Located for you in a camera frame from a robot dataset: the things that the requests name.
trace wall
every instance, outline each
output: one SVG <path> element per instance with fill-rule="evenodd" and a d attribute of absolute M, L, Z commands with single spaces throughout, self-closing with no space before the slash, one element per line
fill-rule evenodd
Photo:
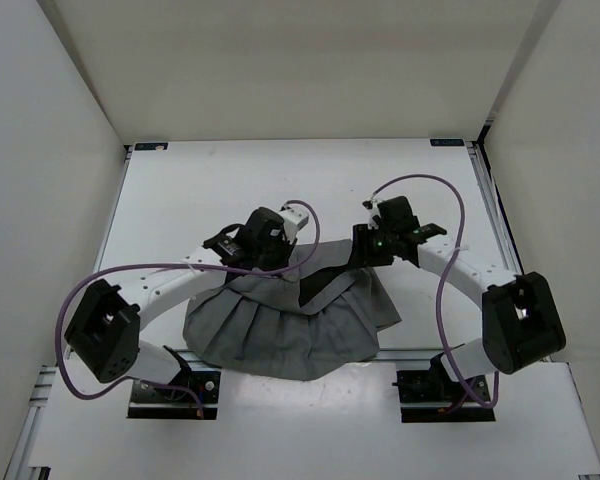
<path fill-rule="evenodd" d="M 90 272 L 122 145 L 34 0 L 0 0 L 0 479 L 54 317 Z"/>
<path fill-rule="evenodd" d="M 539 0 L 39 0 L 126 143 L 460 136 Z"/>
<path fill-rule="evenodd" d="M 563 0 L 487 137 L 524 267 L 549 278 L 600 454 L 600 0 Z"/>

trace gray towel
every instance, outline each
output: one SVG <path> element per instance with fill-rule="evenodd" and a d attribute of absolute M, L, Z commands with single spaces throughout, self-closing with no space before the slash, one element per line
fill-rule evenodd
<path fill-rule="evenodd" d="M 308 255 L 297 246 L 290 264 Z M 321 243 L 284 278 L 239 277 L 191 300 L 183 336 L 213 365 L 269 377 L 313 380 L 379 350 L 377 332 L 400 316 L 372 269 L 338 275 L 299 306 L 300 279 L 347 263 L 351 241 Z"/>

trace cable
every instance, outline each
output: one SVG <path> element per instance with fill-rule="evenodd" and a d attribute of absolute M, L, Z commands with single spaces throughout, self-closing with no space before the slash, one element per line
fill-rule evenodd
<path fill-rule="evenodd" d="M 438 334 L 440 335 L 440 341 L 442 342 L 442 350 L 447 356 L 447 359 L 449 360 L 449 365 L 451 366 L 453 373 L 456 375 L 458 382 L 460 383 L 460 385 L 462 385 L 462 388 L 464 389 L 466 395 L 469 398 L 471 398 L 471 400 L 480 405 L 482 408 L 494 408 L 498 403 L 498 391 L 500 388 L 500 372 L 495 372 L 493 375 L 493 398 L 490 402 L 485 402 L 473 391 L 473 388 L 467 383 L 467 381 L 462 376 L 462 372 L 460 372 L 460 368 L 458 367 L 458 364 L 455 358 L 453 357 L 451 347 L 449 346 L 449 341 L 447 340 L 447 335 L 444 331 L 444 323 L 442 321 L 442 293 L 444 291 L 444 285 L 447 282 L 447 278 L 449 277 L 449 273 L 451 272 L 451 268 L 453 267 L 453 264 L 458 258 L 458 255 L 460 254 L 460 245 L 462 242 L 462 235 L 464 234 L 464 225 L 466 220 L 464 201 L 462 200 L 460 192 L 455 186 L 453 186 L 451 182 L 445 180 L 442 177 L 438 177 L 436 175 L 429 175 L 426 173 L 414 173 L 411 175 L 403 175 L 401 177 L 394 178 L 393 180 L 390 180 L 389 182 L 385 183 L 380 188 L 376 189 L 375 192 L 373 192 L 373 194 L 371 195 L 371 200 L 373 200 L 373 198 L 378 193 L 380 193 L 388 186 L 393 185 L 394 183 L 400 182 L 402 180 L 409 180 L 412 178 L 426 178 L 429 180 L 435 180 L 436 182 L 440 182 L 446 185 L 449 189 L 451 189 L 453 194 L 456 196 L 456 199 L 458 200 L 458 206 L 460 207 L 460 225 L 458 226 L 455 250 L 453 251 L 451 258 L 449 259 L 447 266 L 444 268 L 442 274 L 440 275 L 440 281 L 438 282 L 438 288 L 436 289 L 436 324 L 438 326 Z"/>
<path fill-rule="evenodd" d="M 111 273 L 116 273 L 116 272 L 125 272 L 125 271 L 129 271 L 129 270 L 159 269 L 159 268 L 166 269 L 166 270 L 182 270 L 182 269 L 194 268 L 197 270 L 219 270 L 219 271 L 223 271 L 223 272 L 227 272 L 227 273 L 237 273 L 240 275 L 253 275 L 253 276 L 264 277 L 264 276 L 272 276 L 272 275 L 281 275 L 281 274 L 289 272 L 291 270 L 295 270 L 298 267 L 300 267 L 301 265 L 303 265 L 305 262 L 307 262 L 313 256 L 313 254 L 316 252 L 316 250 L 318 249 L 318 244 L 320 243 L 320 221 L 318 220 L 318 214 L 315 212 L 313 207 L 311 205 L 309 205 L 308 203 L 306 203 L 302 200 L 289 200 L 286 202 L 286 204 L 287 205 L 296 204 L 296 205 L 301 205 L 301 206 L 305 207 L 309 211 L 311 216 L 313 217 L 313 222 L 314 222 L 315 230 L 316 230 L 315 239 L 313 241 L 313 247 L 311 248 L 309 255 L 307 255 L 304 259 L 302 259 L 295 265 L 289 265 L 284 268 L 279 268 L 277 270 L 269 270 L 266 272 L 254 272 L 251 270 L 243 270 L 241 268 L 225 267 L 222 265 L 206 265 L 206 264 L 201 264 L 201 263 L 197 263 L 195 265 L 191 265 L 188 263 L 186 263 L 186 264 L 185 263 L 137 263 L 137 264 L 132 264 L 132 265 L 120 265 L 117 267 L 105 268 L 104 270 L 100 270 L 99 272 L 92 273 L 91 275 L 87 276 L 86 278 L 84 278 L 80 282 L 78 282 L 78 284 L 75 287 L 73 287 L 73 289 L 69 292 L 69 294 L 65 298 L 64 302 L 62 302 L 62 305 L 60 306 L 60 311 L 58 312 L 58 317 L 56 319 L 56 328 L 55 328 L 55 334 L 54 334 L 54 347 L 55 347 L 56 361 L 58 363 L 58 370 L 60 371 L 60 376 L 62 377 L 64 384 L 67 386 L 67 389 L 75 397 L 79 398 L 80 400 L 95 400 L 96 398 L 100 398 L 100 397 L 106 395 L 111 390 L 113 390 L 118 385 L 120 385 L 122 382 L 125 382 L 127 380 L 139 380 L 142 383 L 146 383 L 147 385 L 154 387 L 154 388 L 161 388 L 161 389 L 165 389 L 165 390 L 176 390 L 176 391 L 188 393 L 189 395 L 191 395 L 191 397 L 193 397 L 193 399 L 196 402 L 196 405 L 198 407 L 198 412 L 200 414 L 200 418 L 204 418 L 204 414 L 203 414 L 203 410 L 202 410 L 202 403 L 200 402 L 200 399 L 198 398 L 198 396 L 190 388 L 182 387 L 179 385 L 167 385 L 167 384 L 163 384 L 163 383 L 147 381 L 147 380 L 144 380 L 141 378 L 124 376 L 124 377 L 121 377 L 121 378 L 115 380 L 109 386 L 107 386 L 106 388 L 104 388 L 96 393 L 83 393 L 80 390 L 78 390 L 78 388 L 73 384 L 73 382 L 71 381 L 71 378 L 69 377 L 69 372 L 67 370 L 67 366 L 65 364 L 64 357 L 62 355 L 62 330 L 63 330 L 63 325 L 64 325 L 64 319 L 67 315 L 67 310 L 69 309 L 71 302 L 76 297 L 76 295 L 80 292 L 80 290 L 82 290 L 84 287 L 89 285 L 94 280 L 97 280 L 98 278 L 104 277 L 105 275 L 109 275 Z"/>

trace white table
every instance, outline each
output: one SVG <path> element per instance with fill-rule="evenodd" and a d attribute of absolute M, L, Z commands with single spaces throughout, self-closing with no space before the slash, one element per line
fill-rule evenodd
<path fill-rule="evenodd" d="M 102 267 L 173 261 L 254 208 L 276 209 L 291 198 L 314 206 L 323 239 L 347 238 L 353 224 L 367 219 L 361 202 L 407 173 L 454 183 L 467 205 L 463 243 L 502 265 L 465 148 L 431 147 L 428 140 L 325 140 L 180 142 L 135 151 Z M 421 223 L 455 234 L 458 206 L 446 187 L 410 180 L 385 198 L 400 194 Z M 312 237 L 306 228 L 300 242 Z M 439 348 L 436 277 L 406 262 L 378 273 L 403 318 L 381 333 L 381 347 L 407 354 Z M 184 308 L 154 321 L 142 337 L 185 348 Z M 480 335 L 479 310 L 450 286 L 444 311 L 453 344 Z M 70 369 L 85 390 L 98 388 L 79 361 Z M 51 467 L 51 479 L 575 479 L 600 473 L 566 365 L 537 364 L 505 377 L 497 421 L 484 424 L 401 424 L 391 387 L 395 369 L 391 362 L 346 365 L 308 383 L 223 371 L 218 419 L 207 422 L 128 420 L 129 385 L 81 402 L 57 380 L 30 463 Z"/>

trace gray cloth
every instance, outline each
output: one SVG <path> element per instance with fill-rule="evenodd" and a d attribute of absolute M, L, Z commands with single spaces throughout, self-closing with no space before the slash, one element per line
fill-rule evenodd
<path fill-rule="evenodd" d="M 290 264 L 311 245 L 294 249 Z M 255 375 L 313 380 L 378 350 L 377 332 L 400 321 L 372 269 L 340 274 L 302 307 L 300 279 L 347 263 L 351 241 L 321 243 L 283 279 L 239 277 L 191 300 L 183 336 L 203 361 Z"/>

